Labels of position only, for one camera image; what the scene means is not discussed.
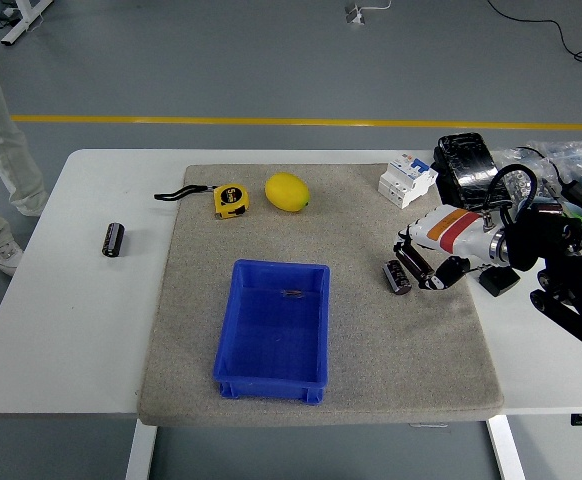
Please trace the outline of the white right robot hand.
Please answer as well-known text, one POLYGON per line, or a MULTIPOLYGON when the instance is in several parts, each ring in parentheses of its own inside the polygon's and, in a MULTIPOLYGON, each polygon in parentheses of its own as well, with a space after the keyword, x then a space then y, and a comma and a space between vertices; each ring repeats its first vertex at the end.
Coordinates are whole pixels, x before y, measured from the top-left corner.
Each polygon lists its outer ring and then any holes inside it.
POLYGON ((483 230, 482 215, 442 205, 399 231, 393 250, 420 288, 445 290, 471 269, 495 263, 491 254, 494 236, 494 231, 483 230), (443 253, 447 258, 434 268, 421 249, 443 253))

